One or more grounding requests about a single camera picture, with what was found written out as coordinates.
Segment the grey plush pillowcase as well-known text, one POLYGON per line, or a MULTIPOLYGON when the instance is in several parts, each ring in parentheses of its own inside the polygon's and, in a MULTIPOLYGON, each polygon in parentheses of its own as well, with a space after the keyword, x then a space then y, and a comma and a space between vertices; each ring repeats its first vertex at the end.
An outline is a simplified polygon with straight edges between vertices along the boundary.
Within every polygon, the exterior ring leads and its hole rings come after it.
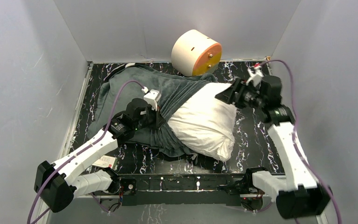
MULTIPOLYGON (((86 132, 88 139, 95 136, 107 124, 116 95, 121 86, 129 80, 131 83, 127 84, 121 92, 115 104, 114 112, 118 113, 125 110, 127 104, 134 98, 142 98, 144 93, 141 91, 141 87, 145 86, 160 92, 161 98, 158 105, 165 120, 169 120, 191 96, 206 84, 217 82, 215 76, 210 73, 194 77, 181 77, 162 73, 140 63, 130 66, 121 65, 105 78, 100 88, 94 121, 89 125, 86 132)), ((167 123, 157 130, 145 128, 137 131, 128 142, 157 149, 169 157, 180 157, 194 153, 175 136, 167 123)))

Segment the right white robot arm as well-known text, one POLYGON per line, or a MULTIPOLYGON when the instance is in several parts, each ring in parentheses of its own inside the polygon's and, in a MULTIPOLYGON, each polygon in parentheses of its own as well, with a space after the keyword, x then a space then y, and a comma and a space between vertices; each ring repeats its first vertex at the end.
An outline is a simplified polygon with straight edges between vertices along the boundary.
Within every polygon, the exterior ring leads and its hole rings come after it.
POLYGON ((328 188, 322 186, 307 168, 294 133, 292 111, 282 104, 282 82, 276 76, 237 78, 227 89, 215 95, 217 100, 238 109, 251 107, 264 114, 263 122, 270 124, 268 135, 272 139, 285 171, 285 180, 274 177, 266 168, 248 168, 244 177, 233 184, 221 186, 230 189, 235 185, 249 193, 258 190, 276 202, 284 219, 319 216, 330 202, 328 188))

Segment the white pillow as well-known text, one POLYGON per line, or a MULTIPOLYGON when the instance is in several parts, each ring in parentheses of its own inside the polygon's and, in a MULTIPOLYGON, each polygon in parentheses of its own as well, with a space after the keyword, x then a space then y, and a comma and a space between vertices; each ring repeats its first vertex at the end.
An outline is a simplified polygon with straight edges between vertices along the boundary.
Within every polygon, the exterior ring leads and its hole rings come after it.
POLYGON ((198 154, 222 162, 234 148, 236 107, 215 98, 229 83, 208 83, 194 93, 168 120, 175 136, 198 154))

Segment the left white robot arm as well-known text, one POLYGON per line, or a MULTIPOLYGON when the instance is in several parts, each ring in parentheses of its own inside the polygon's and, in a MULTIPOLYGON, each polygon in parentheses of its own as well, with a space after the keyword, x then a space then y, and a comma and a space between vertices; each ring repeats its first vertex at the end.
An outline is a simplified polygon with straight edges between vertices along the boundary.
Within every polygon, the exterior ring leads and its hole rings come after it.
POLYGON ((91 140, 53 163, 44 161, 38 166, 34 184, 38 197, 57 213, 83 195, 97 191, 116 194, 122 185, 113 168, 102 168, 88 175, 83 174, 84 170, 133 138, 135 132, 144 128, 158 129, 164 123, 158 98, 133 99, 124 111, 110 116, 91 140))

